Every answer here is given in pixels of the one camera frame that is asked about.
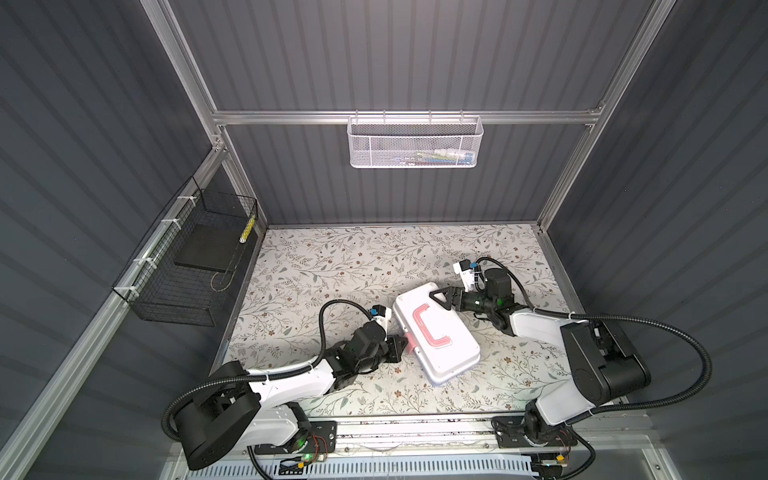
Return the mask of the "white and blue tool box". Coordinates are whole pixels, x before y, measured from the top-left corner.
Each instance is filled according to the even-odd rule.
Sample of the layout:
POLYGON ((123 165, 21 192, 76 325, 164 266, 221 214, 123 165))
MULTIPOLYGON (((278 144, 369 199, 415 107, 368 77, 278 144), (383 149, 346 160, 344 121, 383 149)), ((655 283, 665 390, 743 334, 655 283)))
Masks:
POLYGON ((429 282, 397 296, 393 318, 429 381, 441 385, 476 366, 481 351, 458 313, 443 307, 432 293, 446 302, 438 285, 429 282))

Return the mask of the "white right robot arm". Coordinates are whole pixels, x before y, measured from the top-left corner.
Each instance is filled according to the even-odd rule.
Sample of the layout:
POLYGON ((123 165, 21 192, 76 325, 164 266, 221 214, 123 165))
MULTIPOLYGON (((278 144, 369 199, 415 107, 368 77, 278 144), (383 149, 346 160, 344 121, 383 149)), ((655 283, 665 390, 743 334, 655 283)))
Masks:
POLYGON ((484 270, 484 261, 460 261, 456 266, 462 286, 439 288, 429 296, 442 308, 470 312, 505 335, 547 343, 565 353, 569 379, 526 406, 520 430, 531 445, 544 446, 558 433, 594 415, 680 403, 702 391, 710 381, 711 356, 690 334, 648 318, 537 307, 508 267, 493 260, 491 268, 484 270), (522 294, 520 300, 515 298, 517 293, 522 294), (701 372, 694 383, 661 399, 617 403, 617 398, 648 387, 652 379, 649 367, 622 328, 625 323, 657 328, 689 344, 701 361, 701 372))

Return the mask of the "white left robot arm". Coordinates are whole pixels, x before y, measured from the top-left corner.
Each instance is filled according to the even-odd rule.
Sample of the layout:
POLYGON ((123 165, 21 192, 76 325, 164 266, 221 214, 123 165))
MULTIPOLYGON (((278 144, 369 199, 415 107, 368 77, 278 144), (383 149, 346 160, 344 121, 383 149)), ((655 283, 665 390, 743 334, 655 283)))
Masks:
POLYGON ((329 345, 325 314, 336 303, 326 302, 318 313, 320 351, 312 359, 264 371, 230 361, 170 402, 161 428, 180 443, 190 470, 204 469, 240 448, 301 451, 313 435, 301 401, 340 391, 359 376, 402 360, 408 340, 388 333, 392 312, 382 305, 366 309, 349 301, 366 320, 350 339, 329 345))

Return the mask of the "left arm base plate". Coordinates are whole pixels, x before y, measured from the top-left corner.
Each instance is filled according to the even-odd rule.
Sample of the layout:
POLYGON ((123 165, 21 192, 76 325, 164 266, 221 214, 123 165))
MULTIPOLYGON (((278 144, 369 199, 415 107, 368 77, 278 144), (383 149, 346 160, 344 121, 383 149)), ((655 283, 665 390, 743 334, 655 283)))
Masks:
POLYGON ((258 443, 254 446, 258 455, 283 454, 330 454, 336 449, 338 423, 336 421, 309 421, 301 424, 299 431, 284 445, 258 443))

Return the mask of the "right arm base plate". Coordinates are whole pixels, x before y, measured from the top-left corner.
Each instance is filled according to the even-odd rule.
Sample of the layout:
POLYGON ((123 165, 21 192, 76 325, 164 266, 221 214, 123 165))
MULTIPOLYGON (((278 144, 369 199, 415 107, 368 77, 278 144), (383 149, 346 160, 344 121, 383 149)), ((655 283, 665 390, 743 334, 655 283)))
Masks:
POLYGON ((497 444, 501 448, 565 447, 577 444, 575 437, 562 426, 551 426, 538 417, 501 415, 491 418, 497 444))

